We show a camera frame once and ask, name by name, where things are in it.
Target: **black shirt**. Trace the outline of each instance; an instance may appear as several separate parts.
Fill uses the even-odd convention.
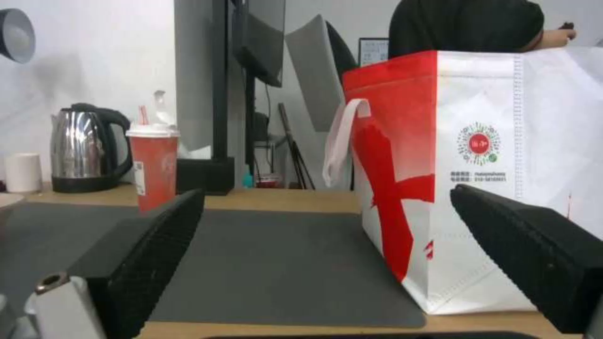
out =
[[[440,51],[516,52],[542,30],[527,0],[402,0],[390,23],[390,58]]]

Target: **black kettle handle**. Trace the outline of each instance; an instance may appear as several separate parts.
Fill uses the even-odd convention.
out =
[[[90,105],[90,104],[84,104],[84,103],[73,104],[73,105],[71,105],[71,108],[74,110],[80,110],[83,112],[94,112],[98,115],[99,119],[102,122],[106,122],[108,124],[115,124],[115,125],[120,126],[123,129],[125,144],[128,147],[128,154],[126,155],[124,162],[120,163],[119,166],[117,166],[115,168],[115,170],[113,171],[113,174],[111,174],[111,176],[116,179],[119,179],[122,176],[124,176],[126,173],[128,173],[130,168],[132,168],[132,149],[130,147],[130,140],[128,137],[126,137],[125,132],[127,132],[130,129],[130,120],[119,111],[112,110],[112,109],[100,108],[100,107]]]

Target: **red cup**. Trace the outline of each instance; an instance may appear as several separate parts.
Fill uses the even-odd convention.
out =
[[[135,125],[126,132],[134,160],[138,208],[150,211],[176,196],[176,157],[180,133],[173,125]]]

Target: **hand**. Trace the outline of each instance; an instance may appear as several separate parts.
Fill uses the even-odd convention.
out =
[[[564,47],[570,40],[576,39],[578,33],[575,30],[550,30],[544,31],[542,40],[535,49]]]

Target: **stainless steel kettle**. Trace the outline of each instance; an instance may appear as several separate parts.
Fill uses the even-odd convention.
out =
[[[132,167],[130,142],[125,137],[130,121],[118,111],[74,104],[61,109],[52,120],[50,155],[55,192],[110,189]],[[128,148],[126,159],[120,164],[112,124],[123,129]]]

